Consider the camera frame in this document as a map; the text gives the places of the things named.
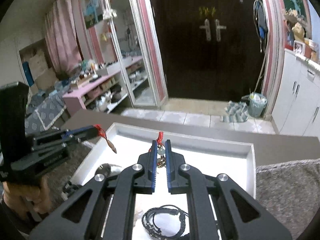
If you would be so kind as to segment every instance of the cabinet door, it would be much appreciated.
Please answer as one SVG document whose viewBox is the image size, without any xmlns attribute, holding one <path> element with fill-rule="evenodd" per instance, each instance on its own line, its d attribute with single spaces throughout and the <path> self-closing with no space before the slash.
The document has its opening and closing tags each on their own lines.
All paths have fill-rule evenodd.
<svg viewBox="0 0 320 240">
<path fill-rule="evenodd" d="M 298 84 L 296 99 L 280 134 L 302 136 L 318 105 L 320 89 L 306 76 L 301 76 Z"/>
<path fill-rule="evenodd" d="M 316 136 L 320 139 L 320 101 L 303 136 Z"/>
<path fill-rule="evenodd" d="M 299 79 L 301 62 L 289 52 L 284 54 L 284 67 L 281 84 L 276 99 L 275 107 L 272 111 L 272 118 L 280 131 L 287 119 L 292 102 L 295 98 L 295 91 Z"/>
</svg>

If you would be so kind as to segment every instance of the black braided cord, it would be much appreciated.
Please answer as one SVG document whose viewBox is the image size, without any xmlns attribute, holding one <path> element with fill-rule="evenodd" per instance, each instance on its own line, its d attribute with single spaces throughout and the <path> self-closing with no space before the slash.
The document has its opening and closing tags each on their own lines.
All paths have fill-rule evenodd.
<svg viewBox="0 0 320 240">
<path fill-rule="evenodd" d="M 179 220 L 180 220 L 180 229 L 179 231 L 174 235 L 174 236 L 164 236 L 161 233 L 161 229 L 155 224 L 155 215 L 156 214 L 170 214 L 170 215 L 179 215 Z M 148 233 L 157 239 L 160 240 L 167 240 L 167 239 L 177 239 L 180 237 L 184 230 L 186 229 L 186 216 L 188 217 L 188 213 L 183 211 L 182 209 L 178 208 L 177 206 L 174 205 L 163 205 L 158 208 L 151 208 L 149 209 L 146 213 L 143 214 L 142 216 L 142 225 L 144 228 L 148 231 Z"/>
</svg>

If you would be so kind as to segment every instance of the green trash can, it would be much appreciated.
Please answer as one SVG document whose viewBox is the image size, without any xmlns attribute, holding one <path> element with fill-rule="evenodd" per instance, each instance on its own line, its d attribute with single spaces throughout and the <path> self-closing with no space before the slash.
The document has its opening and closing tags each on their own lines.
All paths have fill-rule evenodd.
<svg viewBox="0 0 320 240">
<path fill-rule="evenodd" d="M 248 114 L 252 117 L 259 117 L 268 103 L 267 98 L 259 93 L 251 93 L 249 100 Z"/>
</svg>

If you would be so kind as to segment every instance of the door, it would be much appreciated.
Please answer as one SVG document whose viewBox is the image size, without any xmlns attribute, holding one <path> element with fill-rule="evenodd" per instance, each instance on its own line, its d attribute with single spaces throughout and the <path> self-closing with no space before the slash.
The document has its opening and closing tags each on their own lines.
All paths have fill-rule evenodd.
<svg viewBox="0 0 320 240">
<path fill-rule="evenodd" d="M 319 91 L 319 89 L 306 76 L 301 76 L 295 93 L 296 99 L 280 134 L 299 136 L 304 134 L 319 99 L 319 93 L 310 93 L 310 91 Z"/>
<path fill-rule="evenodd" d="M 301 62 L 297 60 L 296 56 L 285 52 L 281 84 L 276 104 L 272 111 L 272 118 L 279 131 L 282 129 L 295 99 L 300 68 Z"/>
<path fill-rule="evenodd" d="M 144 50 L 139 32 L 141 22 L 137 13 L 136 0 L 107 0 L 108 6 L 116 11 L 113 17 L 113 41 L 120 58 L 124 81 L 134 106 L 156 106 L 154 88 L 150 81 Z"/>
<path fill-rule="evenodd" d="M 255 0 L 150 0 L 169 97 L 239 101 L 263 61 Z"/>
</svg>

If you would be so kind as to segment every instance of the poster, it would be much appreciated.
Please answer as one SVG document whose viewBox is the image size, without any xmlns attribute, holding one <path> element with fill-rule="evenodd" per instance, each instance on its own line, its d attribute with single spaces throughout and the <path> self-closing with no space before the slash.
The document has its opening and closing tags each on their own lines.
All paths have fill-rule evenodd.
<svg viewBox="0 0 320 240">
<path fill-rule="evenodd" d="M 81 0 L 85 27 L 95 26 L 103 19 L 101 0 Z"/>
</svg>

